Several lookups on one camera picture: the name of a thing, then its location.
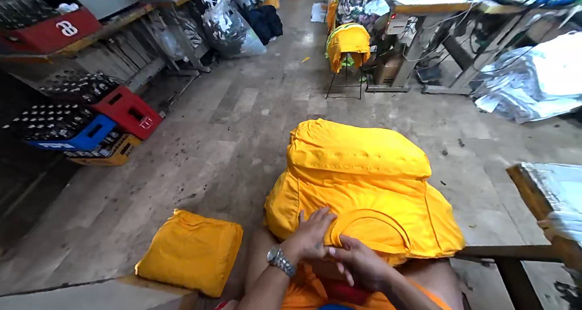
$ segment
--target folded yellow shirt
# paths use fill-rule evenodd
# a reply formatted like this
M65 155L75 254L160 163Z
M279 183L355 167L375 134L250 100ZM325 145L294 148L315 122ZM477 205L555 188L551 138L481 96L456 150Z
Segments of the folded yellow shirt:
M266 224L279 238L324 206L338 215L325 235L360 239L392 265L452 256L464 247L452 207L426 179L425 153L403 135L308 120L291 131L287 168L266 198Z
M135 274L219 297L242 238L238 224L176 209L135 265Z

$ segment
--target red crate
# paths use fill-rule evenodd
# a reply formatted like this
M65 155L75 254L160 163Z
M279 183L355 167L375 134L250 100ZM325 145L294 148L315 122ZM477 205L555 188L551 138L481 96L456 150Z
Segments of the red crate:
M141 140L148 139L162 122L162 117L144 100L125 86L119 86L92 108L105 114L119 127Z
M3 44L14 52L48 54L101 29L86 8L44 20L29 27L3 30Z

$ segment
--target blue crate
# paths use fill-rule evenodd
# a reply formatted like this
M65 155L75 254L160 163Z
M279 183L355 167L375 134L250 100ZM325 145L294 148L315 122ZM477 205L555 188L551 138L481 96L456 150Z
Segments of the blue crate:
M44 150L91 151L115 127L115 121L99 114L75 137L64 140L27 140L26 142Z

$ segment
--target concrete floor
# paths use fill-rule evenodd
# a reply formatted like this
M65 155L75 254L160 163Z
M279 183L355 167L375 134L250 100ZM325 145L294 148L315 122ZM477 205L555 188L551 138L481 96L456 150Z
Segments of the concrete floor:
M243 225L243 247L224 297L240 296L249 232L283 171L289 131L324 118L394 129L422 148L431 184L453 205L469 245L546 244L505 168L520 161L582 164L582 130L555 118L518 125L480 113L463 96L366 94L325 99L331 81L322 0L283 0L284 35L264 55L222 61L191 85L122 167L81 169L40 223L0 264L0 294L131 273L174 208ZM357 89L342 91L357 97ZM495 268L455 261L473 309L510 309ZM554 265L527 264L549 309L564 308ZM218 300L206 299L200 308Z

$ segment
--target silver watch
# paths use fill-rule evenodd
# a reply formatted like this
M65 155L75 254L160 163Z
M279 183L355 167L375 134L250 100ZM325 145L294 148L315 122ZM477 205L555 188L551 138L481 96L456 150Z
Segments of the silver watch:
M266 260L269 261L269 265L275 266L283 270L283 272L286 273L287 276L289 277L295 276L295 266L285 258L283 250L281 250L281 246L279 244L275 245L269 251L269 253L267 253Z

